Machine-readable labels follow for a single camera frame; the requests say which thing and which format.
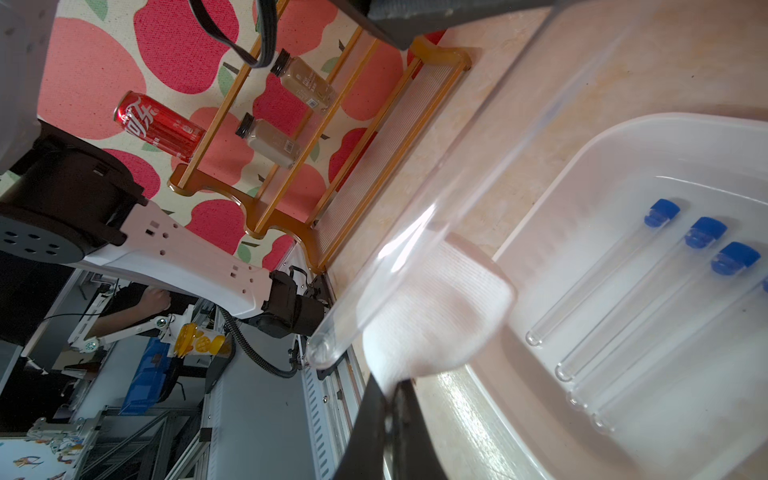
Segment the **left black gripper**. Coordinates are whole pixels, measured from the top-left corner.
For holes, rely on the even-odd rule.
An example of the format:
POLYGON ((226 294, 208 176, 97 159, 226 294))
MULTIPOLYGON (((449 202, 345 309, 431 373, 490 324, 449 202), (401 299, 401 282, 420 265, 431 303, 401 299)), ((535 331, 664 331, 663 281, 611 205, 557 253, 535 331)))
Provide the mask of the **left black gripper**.
POLYGON ((332 0, 364 31, 399 49, 415 38, 519 11, 570 7, 556 0, 332 0))

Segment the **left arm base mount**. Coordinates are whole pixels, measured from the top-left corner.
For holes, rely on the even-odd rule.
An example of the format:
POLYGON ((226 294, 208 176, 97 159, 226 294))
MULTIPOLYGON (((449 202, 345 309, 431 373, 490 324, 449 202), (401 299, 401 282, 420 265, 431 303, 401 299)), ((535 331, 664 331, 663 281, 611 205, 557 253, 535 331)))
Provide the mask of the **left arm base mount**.
POLYGON ((296 326, 300 327, 300 335, 310 337, 332 306, 331 292, 324 274, 309 280, 309 274, 305 270, 297 266, 290 266, 291 279, 294 278, 295 273, 304 276, 304 286, 306 287, 305 291, 297 297, 298 320, 296 326))

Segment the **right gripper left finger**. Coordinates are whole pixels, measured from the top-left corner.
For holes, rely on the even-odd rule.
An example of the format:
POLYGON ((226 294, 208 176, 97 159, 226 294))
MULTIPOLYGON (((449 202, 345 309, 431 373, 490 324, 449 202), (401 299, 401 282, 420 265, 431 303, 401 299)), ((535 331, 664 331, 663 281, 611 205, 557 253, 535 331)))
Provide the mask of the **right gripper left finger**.
POLYGON ((387 414, 387 397, 375 377, 371 375, 366 384, 348 445, 334 474, 334 480, 382 480, 384 478, 387 414))

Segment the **white rectangular tray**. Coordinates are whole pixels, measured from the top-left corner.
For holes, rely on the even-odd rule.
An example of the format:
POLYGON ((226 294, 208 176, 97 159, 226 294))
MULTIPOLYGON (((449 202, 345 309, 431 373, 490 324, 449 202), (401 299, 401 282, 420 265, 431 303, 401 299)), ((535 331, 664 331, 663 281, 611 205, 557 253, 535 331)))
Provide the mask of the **white rectangular tray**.
POLYGON ((453 479, 767 475, 767 125, 592 137, 495 254, 518 301, 417 384, 453 479))

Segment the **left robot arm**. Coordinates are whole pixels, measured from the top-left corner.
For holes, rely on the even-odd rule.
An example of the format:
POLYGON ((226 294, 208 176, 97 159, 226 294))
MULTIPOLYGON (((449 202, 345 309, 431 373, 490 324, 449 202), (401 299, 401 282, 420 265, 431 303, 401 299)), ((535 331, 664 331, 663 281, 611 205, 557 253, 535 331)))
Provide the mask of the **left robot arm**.
MULTIPOLYGON (((449 1, 438 8, 431 1, 331 1, 353 20, 374 43, 409 49, 426 65, 468 63, 463 52, 426 42, 427 30, 440 30, 518 11, 551 7, 559 13, 583 1, 449 1)), ((279 20, 290 1, 256 1, 261 40, 250 53, 225 35, 203 1, 188 1, 193 18, 213 40, 233 50, 244 63, 234 90, 218 114, 228 110, 248 76, 248 70, 266 68, 279 39, 279 20)), ((115 275, 137 276, 142 283, 160 283, 172 289, 212 300, 238 318, 256 316, 256 307, 269 293, 271 280, 250 286, 248 269, 214 246, 199 239, 143 195, 129 170, 113 155, 49 123, 32 119, 37 107, 46 62, 46 42, 53 30, 58 1, 1 1, 1 57, 9 65, 24 64, 26 76, 1 86, 1 173, 18 170, 20 180, 1 196, 1 250, 21 258, 55 263, 87 264, 82 268, 114 270, 115 275)), ((340 245, 323 251, 310 224, 296 222, 276 210, 288 184, 281 186, 271 204, 252 197, 199 171, 213 135, 220 128, 215 118, 186 165, 180 164, 171 187, 180 193, 209 190, 237 203, 246 216, 245 232, 261 238, 275 228, 292 235, 304 249, 309 267, 323 273, 340 245)))

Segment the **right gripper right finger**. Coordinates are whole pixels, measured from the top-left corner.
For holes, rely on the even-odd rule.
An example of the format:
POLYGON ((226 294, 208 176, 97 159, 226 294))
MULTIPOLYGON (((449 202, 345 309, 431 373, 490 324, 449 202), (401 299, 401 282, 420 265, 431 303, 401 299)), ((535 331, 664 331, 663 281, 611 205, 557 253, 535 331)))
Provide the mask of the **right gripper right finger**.
POLYGON ((391 418, 393 478, 446 480, 411 380, 397 385, 391 401, 391 418))

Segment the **test tube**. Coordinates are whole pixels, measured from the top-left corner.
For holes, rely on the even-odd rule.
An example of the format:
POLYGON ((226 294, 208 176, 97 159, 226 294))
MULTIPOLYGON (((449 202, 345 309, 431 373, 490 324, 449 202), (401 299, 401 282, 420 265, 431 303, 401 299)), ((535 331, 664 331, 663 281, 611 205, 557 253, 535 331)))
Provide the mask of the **test tube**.
POLYGON ((739 276, 761 259, 752 246, 731 242, 671 294, 658 308, 567 393, 568 404, 580 411, 595 401, 648 354, 680 328, 713 309, 735 287, 739 276))
POLYGON ((762 279, 597 409, 591 416, 593 426, 602 434, 613 433, 653 397, 714 365, 727 351, 766 327, 767 280, 762 279))
POLYGON ((720 220, 699 218, 556 365, 556 378, 564 383, 575 380, 649 305, 679 287, 727 230, 728 226, 720 220))
POLYGON ((653 1, 579 1, 553 9, 451 143, 307 344, 326 368, 362 335, 372 315, 417 270, 481 196, 559 113, 653 1))
POLYGON ((636 253, 649 245, 659 232, 680 213, 672 200, 657 200, 619 240, 570 287, 561 298, 527 331, 525 341, 531 347, 542 346, 592 294, 618 272, 636 253))

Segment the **white wipe cloth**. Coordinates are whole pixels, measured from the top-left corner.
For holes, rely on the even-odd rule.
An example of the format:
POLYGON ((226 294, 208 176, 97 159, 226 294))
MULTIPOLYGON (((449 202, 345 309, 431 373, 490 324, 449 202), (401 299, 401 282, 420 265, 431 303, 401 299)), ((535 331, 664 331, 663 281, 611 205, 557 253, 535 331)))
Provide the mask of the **white wipe cloth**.
POLYGON ((362 333, 385 399, 410 379, 456 369, 507 320, 517 291, 477 245, 448 234, 384 301, 362 333))

